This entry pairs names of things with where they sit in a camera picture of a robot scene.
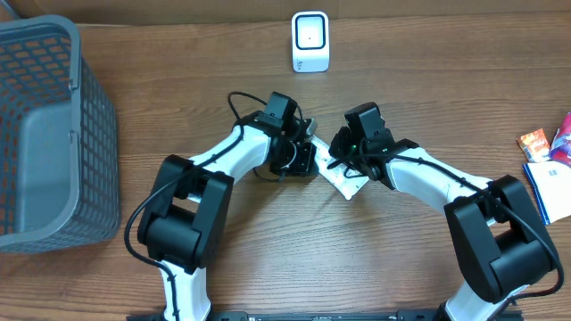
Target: blue-gray laundry basket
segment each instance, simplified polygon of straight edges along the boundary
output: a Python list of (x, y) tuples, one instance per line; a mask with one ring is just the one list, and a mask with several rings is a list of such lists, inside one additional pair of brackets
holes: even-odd
[(115, 111), (77, 27), (0, 24), (0, 251), (96, 243), (119, 225)]

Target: brown wall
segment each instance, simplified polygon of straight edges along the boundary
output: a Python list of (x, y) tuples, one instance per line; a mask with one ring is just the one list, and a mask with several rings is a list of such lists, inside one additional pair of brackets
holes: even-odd
[(286, 21), (319, 9), (331, 19), (571, 11), (570, 0), (12, 0), (25, 16), (55, 13), (77, 23), (176, 24)]

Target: white paper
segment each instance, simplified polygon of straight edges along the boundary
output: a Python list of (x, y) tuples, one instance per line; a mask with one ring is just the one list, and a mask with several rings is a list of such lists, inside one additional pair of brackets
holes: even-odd
[[(345, 200), (349, 201), (353, 195), (368, 182), (368, 177), (345, 177), (343, 173), (347, 169), (347, 166), (344, 164), (339, 164), (339, 166), (334, 169), (327, 169), (327, 165), (337, 160), (329, 154), (329, 145), (325, 144), (317, 136), (313, 136), (311, 142), (317, 147), (315, 163), (318, 165), (319, 174), (323, 175), (329, 183), (333, 184), (333, 186), (341, 192)], [(349, 169), (349, 171), (347, 171), (348, 177), (358, 174), (359, 172), (356, 170)]]
[(551, 160), (528, 163), (524, 171), (534, 188), (544, 225), (571, 215), (571, 168)]

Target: plastic basket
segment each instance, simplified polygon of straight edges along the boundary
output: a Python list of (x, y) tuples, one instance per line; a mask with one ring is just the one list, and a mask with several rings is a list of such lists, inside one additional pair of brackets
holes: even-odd
[(114, 237), (117, 123), (77, 27), (47, 15), (0, 24), (0, 251)]

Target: orange snack packet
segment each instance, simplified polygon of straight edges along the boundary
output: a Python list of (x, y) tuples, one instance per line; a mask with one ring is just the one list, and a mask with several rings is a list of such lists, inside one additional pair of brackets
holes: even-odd
[(543, 133), (543, 128), (519, 137), (517, 142), (530, 162), (542, 162), (550, 159), (550, 143)]

